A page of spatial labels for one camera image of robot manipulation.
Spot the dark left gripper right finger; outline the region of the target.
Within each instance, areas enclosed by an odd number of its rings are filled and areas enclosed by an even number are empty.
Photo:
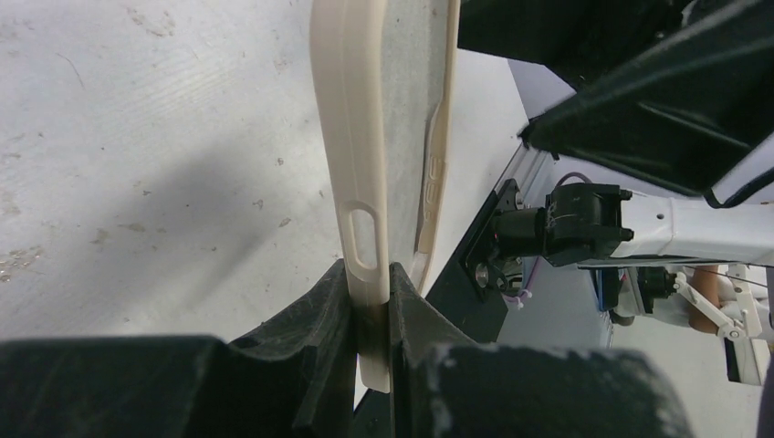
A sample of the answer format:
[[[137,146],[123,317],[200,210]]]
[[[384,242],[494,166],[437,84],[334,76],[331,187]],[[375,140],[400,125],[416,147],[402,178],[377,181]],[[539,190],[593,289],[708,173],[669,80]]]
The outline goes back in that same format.
[[[390,272],[396,437],[690,437],[666,377],[626,349],[532,349],[470,339]]]

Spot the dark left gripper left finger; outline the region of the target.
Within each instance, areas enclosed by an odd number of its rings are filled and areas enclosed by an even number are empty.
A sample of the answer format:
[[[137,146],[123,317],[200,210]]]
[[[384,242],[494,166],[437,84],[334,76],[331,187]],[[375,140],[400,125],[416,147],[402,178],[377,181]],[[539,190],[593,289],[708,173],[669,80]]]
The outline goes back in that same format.
[[[349,437],[353,309],[335,262],[230,342],[21,339],[1,346],[4,437]]]

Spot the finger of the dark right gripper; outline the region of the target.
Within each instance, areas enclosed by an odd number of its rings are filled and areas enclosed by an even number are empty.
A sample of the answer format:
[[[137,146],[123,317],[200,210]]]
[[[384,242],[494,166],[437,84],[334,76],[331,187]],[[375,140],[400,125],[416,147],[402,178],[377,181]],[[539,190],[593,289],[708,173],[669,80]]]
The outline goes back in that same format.
[[[773,4],[736,1],[531,120],[523,141],[702,196],[773,132]]]

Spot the cream phone case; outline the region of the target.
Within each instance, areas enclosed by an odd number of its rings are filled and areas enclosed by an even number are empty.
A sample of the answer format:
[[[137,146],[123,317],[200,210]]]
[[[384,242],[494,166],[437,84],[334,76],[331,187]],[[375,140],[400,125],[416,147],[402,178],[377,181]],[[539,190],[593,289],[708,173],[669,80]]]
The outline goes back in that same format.
[[[443,203],[461,5],[316,1],[309,59],[369,389],[392,390],[393,267],[426,284]]]

